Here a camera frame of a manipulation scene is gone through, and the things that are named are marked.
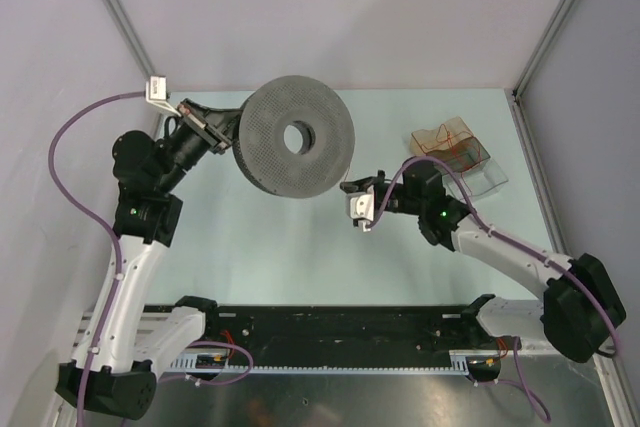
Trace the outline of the black cable spool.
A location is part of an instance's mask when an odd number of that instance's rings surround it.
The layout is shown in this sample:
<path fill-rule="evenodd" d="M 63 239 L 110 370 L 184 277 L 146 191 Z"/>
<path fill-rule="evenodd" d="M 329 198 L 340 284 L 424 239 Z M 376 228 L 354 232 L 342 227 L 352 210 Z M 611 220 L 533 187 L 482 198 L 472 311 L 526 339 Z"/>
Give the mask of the black cable spool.
<path fill-rule="evenodd" d="M 305 199 L 340 181 L 355 139 L 349 110 L 334 90 L 290 75 L 261 86 L 242 104 L 233 153 L 243 175 L 260 190 Z"/>

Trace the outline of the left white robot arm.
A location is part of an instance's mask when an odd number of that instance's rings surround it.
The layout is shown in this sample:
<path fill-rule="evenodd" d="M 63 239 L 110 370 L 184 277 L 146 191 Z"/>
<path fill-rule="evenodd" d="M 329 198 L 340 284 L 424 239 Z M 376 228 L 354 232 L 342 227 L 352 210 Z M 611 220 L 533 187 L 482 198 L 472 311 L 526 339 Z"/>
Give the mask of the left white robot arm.
<path fill-rule="evenodd" d="M 108 234 L 112 252 L 88 328 L 72 358 L 59 366 L 57 394 L 76 409 L 76 423 L 88 411 L 138 420 L 149 409 L 157 384 L 174 360 L 193 343 L 207 347 L 221 334 L 208 313 L 215 302 L 185 297 L 142 341 L 136 339 L 156 270 L 174 239 L 183 203 L 175 187 L 206 154 L 232 146 L 238 109 L 211 109 L 189 99 L 171 115 L 174 131 L 158 139 L 130 130 L 112 147 L 119 188 L 114 221 L 108 223 L 81 204 L 55 169 L 56 134 L 49 172 L 60 192 Z"/>

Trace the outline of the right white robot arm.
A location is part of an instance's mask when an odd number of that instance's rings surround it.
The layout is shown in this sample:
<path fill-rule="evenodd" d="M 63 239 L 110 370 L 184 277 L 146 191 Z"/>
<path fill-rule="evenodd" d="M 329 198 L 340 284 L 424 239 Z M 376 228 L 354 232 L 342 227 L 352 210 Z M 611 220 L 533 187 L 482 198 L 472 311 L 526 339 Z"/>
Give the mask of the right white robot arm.
<path fill-rule="evenodd" d="M 492 297 L 461 323 L 463 340 L 484 348 L 498 337 L 550 344 L 584 363 L 593 355 L 621 351 L 618 327 L 626 311 L 603 263 L 537 247 L 483 220 L 469 195 L 449 195 L 443 176 L 452 170 L 433 156 L 406 160 L 393 178 L 384 172 L 344 181 L 353 225 L 372 230 L 385 213 L 416 217 L 433 246 L 479 260 L 532 294 L 530 300 Z"/>

